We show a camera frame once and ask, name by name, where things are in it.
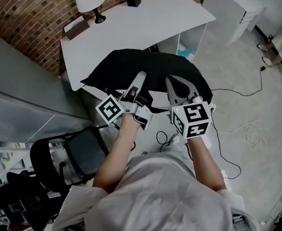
white t-shirt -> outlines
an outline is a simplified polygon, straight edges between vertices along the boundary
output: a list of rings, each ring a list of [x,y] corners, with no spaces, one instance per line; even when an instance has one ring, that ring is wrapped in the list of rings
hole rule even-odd
[[[241,215],[250,231],[259,230],[240,196],[200,184],[177,156],[137,157],[111,194],[72,186],[53,231],[70,225],[86,231],[232,231],[234,215]]]

black office chair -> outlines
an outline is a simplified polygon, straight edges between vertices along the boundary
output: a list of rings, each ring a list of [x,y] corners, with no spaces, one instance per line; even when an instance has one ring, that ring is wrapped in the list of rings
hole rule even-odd
[[[7,181],[8,184],[0,188],[0,209],[4,211],[9,223],[43,231],[47,223],[59,213],[65,198],[49,198],[49,190],[27,171],[20,174],[8,172]]]
[[[107,126],[99,128],[89,126],[79,132],[36,141],[30,149],[30,160],[40,183],[50,191],[66,197],[71,185],[79,185],[92,179],[108,154],[99,132],[103,127]],[[79,182],[66,185],[62,173],[63,163],[60,164],[60,174],[56,171],[49,148],[49,141],[55,139],[64,139],[64,148],[77,176],[81,179]]]

cable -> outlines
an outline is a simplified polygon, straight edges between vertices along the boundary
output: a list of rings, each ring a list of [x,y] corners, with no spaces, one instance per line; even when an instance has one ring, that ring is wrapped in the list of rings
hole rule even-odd
[[[189,144],[186,143],[185,146],[187,147],[188,155],[189,155],[191,161],[193,162],[192,156],[191,156],[191,154],[190,154]]]
[[[251,146],[251,145],[253,146],[253,147],[250,148],[250,149],[253,149],[254,147],[256,147],[257,144],[260,143],[260,139],[259,139],[259,141],[258,141],[257,143],[254,143],[254,142],[253,142],[253,143],[250,143],[250,142],[249,142],[249,136],[255,134],[255,133],[250,133],[250,134],[248,134],[248,133],[249,133],[250,126],[253,124],[253,125],[257,126],[257,127],[260,129],[259,135],[260,135],[260,138],[262,138],[262,141],[263,141],[263,143],[264,143],[265,149],[267,150],[267,146],[266,146],[265,140],[263,139],[262,129],[261,129],[261,127],[260,127],[256,122],[259,123],[258,120],[255,120],[255,121],[251,121],[251,122],[242,124],[242,125],[240,125],[238,128],[233,129],[231,132],[218,131],[218,133],[231,134],[232,132],[236,131],[237,129],[240,129],[240,128],[243,127],[243,126],[249,125],[249,126],[248,126],[248,129],[247,129],[247,132],[246,132],[246,139],[247,139],[247,142],[248,142],[249,146]]]
[[[260,92],[260,91],[263,89],[263,83],[262,83],[262,70],[260,70],[260,78],[261,78],[261,89],[260,89],[260,90],[255,91],[255,92],[254,92],[254,93],[252,93],[252,94],[242,94],[242,93],[240,93],[240,92],[238,92],[238,91],[235,91],[235,90],[231,90],[231,89],[223,89],[223,88],[213,89],[213,90],[211,90],[211,91],[215,91],[215,90],[228,90],[228,91],[232,91],[232,92],[238,93],[239,95],[241,95],[241,96],[243,96],[243,97],[250,97],[250,96],[252,96],[252,95],[254,95],[254,94],[256,94],[256,93]]]
[[[277,204],[278,204],[279,202],[282,202],[282,195],[281,195],[281,197],[278,199],[278,201],[276,202],[276,204],[274,205],[274,207],[271,209],[271,211],[269,212],[269,214],[268,214],[268,219],[272,219],[273,221],[275,220],[274,218],[271,217],[271,213],[272,213],[272,211],[274,210],[274,208],[277,206]]]
[[[241,168],[240,166],[238,166],[237,164],[235,164],[235,163],[232,163],[232,162],[228,161],[228,160],[227,160],[227,159],[226,159],[226,158],[222,155],[222,152],[221,152],[221,143],[220,143],[220,138],[219,138],[219,133],[218,133],[218,131],[217,131],[216,127],[215,127],[215,123],[214,123],[214,119],[213,119],[213,112],[211,112],[211,116],[212,116],[213,126],[214,126],[214,128],[215,128],[216,133],[217,133],[217,138],[218,138],[218,144],[219,144],[220,156],[221,156],[221,157],[222,157],[222,158],[223,158],[226,162],[228,162],[228,163],[230,163],[230,164],[233,164],[234,166],[238,167],[238,168],[239,168],[239,170],[240,170],[240,172],[239,172],[239,174],[238,174],[237,176],[235,176],[235,177],[233,177],[233,178],[224,177],[224,179],[229,179],[229,180],[236,179],[239,175],[241,175],[241,173],[242,173],[242,168]]]
[[[163,134],[165,135],[165,142],[164,142],[164,143],[161,143],[161,142],[158,140],[158,134],[159,134],[159,133],[163,133]],[[168,141],[168,136],[167,136],[166,133],[163,132],[163,131],[158,131],[158,132],[156,133],[156,140],[157,140],[158,144],[161,144],[161,145],[162,145],[162,146],[160,147],[160,149],[159,149],[159,152],[161,152],[161,149],[162,149],[162,147],[163,147],[165,144],[170,143],[170,141],[171,141],[171,140]]]
[[[103,126],[100,126],[100,127],[96,127],[96,129],[102,129],[102,128],[107,128],[108,125],[103,125]]]

black cable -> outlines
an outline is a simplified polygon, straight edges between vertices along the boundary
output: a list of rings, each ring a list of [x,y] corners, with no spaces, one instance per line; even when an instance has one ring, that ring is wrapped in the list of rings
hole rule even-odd
[[[108,125],[103,125],[103,126],[100,126],[100,127],[96,127],[96,129],[102,129],[102,128],[107,128]]]
[[[256,94],[256,93],[260,92],[260,91],[263,89],[263,83],[262,83],[262,70],[260,70],[260,77],[261,77],[261,89],[260,89],[260,90],[255,91],[255,92],[254,92],[254,93],[252,93],[252,94],[242,94],[242,93],[240,93],[240,92],[238,92],[238,91],[231,90],[231,89],[224,89],[224,88],[213,89],[213,90],[211,90],[211,91],[215,91],[215,90],[228,90],[228,91],[232,91],[232,92],[238,93],[239,95],[241,95],[241,96],[243,96],[243,97],[250,97],[250,96],[252,96],[252,95],[254,95],[254,94]]]
[[[239,168],[239,170],[240,170],[240,172],[239,172],[239,174],[237,175],[237,176],[235,176],[235,177],[233,177],[233,178],[229,178],[229,177],[224,177],[224,179],[229,179],[229,180],[233,180],[233,179],[236,179],[239,175],[241,175],[241,173],[242,173],[242,168],[240,167],[240,166],[238,166],[237,164],[235,164],[235,163],[232,163],[232,162],[230,162],[230,161],[228,161],[223,155],[222,155],[222,152],[221,152],[221,143],[220,143],[220,138],[219,138],[219,133],[218,133],[218,130],[216,129],[216,127],[215,127],[215,123],[214,123],[214,119],[213,119],[213,112],[211,112],[211,116],[212,116],[212,121],[213,121],[213,126],[214,126],[214,129],[215,129],[215,131],[216,131],[216,133],[217,133],[217,138],[218,138],[218,144],[219,144],[219,151],[220,151],[220,156],[226,161],[226,162],[228,162],[228,163],[230,163],[230,164],[233,164],[233,165],[235,165],[236,167],[238,167]]]
[[[185,146],[187,147],[188,155],[189,155],[189,157],[190,157],[191,161],[193,162],[193,159],[192,159],[191,154],[190,154],[189,144],[188,144],[188,143],[186,143],[186,144],[185,144]]]
[[[160,143],[160,142],[159,142],[159,140],[158,140],[158,134],[159,134],[159,133],[163,133],[163,134],[165,135],[165,142],[164,142],[164,143]],[[163,131],[158,131],[158,132],[156,133],[156,140],[157,140],[158,144],[161,144],[161,145],[162,145],[162,146],[160,147],[160,149],[159,149],[160,152],[161,152],[162,147],[163,147],[165,144],[170,143],[170,141],[171,141],[171,140],[168,141],[168,136],[167,136],[166,133],[163,132]]]
[[[114,126],[117,130],[121,129],[120,126],[118,126],[118,125],[115,124],[114,122],[112,122],[112,124],[113,124],[113,126]]]
[[[135,149],[135,147],[136,147],[136,143],[135,143],[135,141],[133,141],[133,147],[130,151],[133,151]]]

black cloth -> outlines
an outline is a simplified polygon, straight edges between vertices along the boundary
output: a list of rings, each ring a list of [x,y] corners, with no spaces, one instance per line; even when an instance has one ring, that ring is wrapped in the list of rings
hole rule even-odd
[[[134,49],[112,51],[81,83],[110,94],[128,89],[140,71],[145,71],[147,76],[139,95],[145,96],[150,105],[148,91],[167,92],[165,78],[169,75],[193,83],[204,101],[210,103],[213,97],[203,76],[185,57]]]

